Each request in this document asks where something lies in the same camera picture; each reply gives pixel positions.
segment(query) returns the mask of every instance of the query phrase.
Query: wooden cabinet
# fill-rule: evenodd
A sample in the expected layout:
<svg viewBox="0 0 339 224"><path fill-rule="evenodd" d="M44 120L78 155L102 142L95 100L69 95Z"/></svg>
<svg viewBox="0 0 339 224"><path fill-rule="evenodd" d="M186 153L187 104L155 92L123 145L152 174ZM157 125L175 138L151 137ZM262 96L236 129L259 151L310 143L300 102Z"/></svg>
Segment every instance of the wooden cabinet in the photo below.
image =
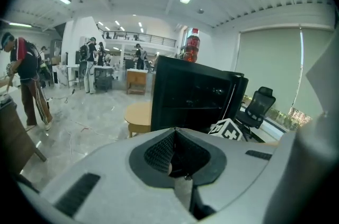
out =
<svg viewBox="0 0 339 224"><path fill-rule="evenodd" d="M146 92L146 70L128 69L126 76L126 92L143 93Z"/></svg>

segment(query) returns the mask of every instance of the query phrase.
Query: railing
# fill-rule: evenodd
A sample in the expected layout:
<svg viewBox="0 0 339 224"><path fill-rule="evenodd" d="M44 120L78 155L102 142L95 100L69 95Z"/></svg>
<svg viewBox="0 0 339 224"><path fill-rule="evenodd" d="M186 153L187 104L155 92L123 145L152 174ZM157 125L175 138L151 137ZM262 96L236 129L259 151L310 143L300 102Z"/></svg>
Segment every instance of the railing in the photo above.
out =
<svg viewBox="0 0 339 224"><path fill-rule="evenodd" d="M175 47L176 43L176 40L158 37L157 35L148 35L144 33L124 32L124 31L103 31L101 29L99 30L102 32L102 37L104 39L135 40L140 42L161 44L169 47Z"/></svg>

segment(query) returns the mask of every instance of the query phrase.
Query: white pillar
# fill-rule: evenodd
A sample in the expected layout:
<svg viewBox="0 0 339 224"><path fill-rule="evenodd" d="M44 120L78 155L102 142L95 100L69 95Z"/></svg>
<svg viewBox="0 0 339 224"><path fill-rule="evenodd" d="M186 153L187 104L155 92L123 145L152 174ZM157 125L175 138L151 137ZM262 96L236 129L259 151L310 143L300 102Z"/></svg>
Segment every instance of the white pillar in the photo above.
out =
<svg viewBox="0 0 339 224"><path fill-rule="evenodd" d="M80 49L80 46L89 40L91 37L96 38L96 44L101 41L105 48L106 42L102 38L101 32L95 25L93 17L79 18L66 23L63 43L61 46L61 62L66 62L66 52L68 53L68 64L75 64L75 53ZM69 79L74 79L71 70L68 71Z"/></svg>
<svg viewBox="0 0 339 224"><path fill-rule="evenodd" d="M121 45L121 53L120 53L120 69L123 67L123 57L125 56L125 44Z"/></svg>

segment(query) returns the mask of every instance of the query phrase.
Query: red bottle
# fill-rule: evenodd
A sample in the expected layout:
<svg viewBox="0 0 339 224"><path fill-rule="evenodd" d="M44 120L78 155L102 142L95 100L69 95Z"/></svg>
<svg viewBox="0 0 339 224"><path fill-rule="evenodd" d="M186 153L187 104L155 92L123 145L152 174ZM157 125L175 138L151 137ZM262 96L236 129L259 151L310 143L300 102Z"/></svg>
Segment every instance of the red bottle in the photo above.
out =
<svg viewBox="0 0 339 224"><path fill-rule="evenodd" d="M199 46L200 39L198 37L198 29L193 28L192 34L187 38L186 50L183 60L196 62L198 58Z"/></svg>

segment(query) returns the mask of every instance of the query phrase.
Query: round wooden table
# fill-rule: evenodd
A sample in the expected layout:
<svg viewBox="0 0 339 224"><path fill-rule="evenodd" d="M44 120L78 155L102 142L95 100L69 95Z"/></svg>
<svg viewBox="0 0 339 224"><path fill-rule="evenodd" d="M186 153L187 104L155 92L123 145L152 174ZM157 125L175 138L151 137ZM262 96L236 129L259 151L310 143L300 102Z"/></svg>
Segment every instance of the round wooden table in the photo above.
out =
<svg viewBox="0 0 339 224"><path fill-rule="evenodd" d="M151 102L134 103L129 105L125 111L125 120L129 123L129 137L132 133L150 132Z"/></svg>

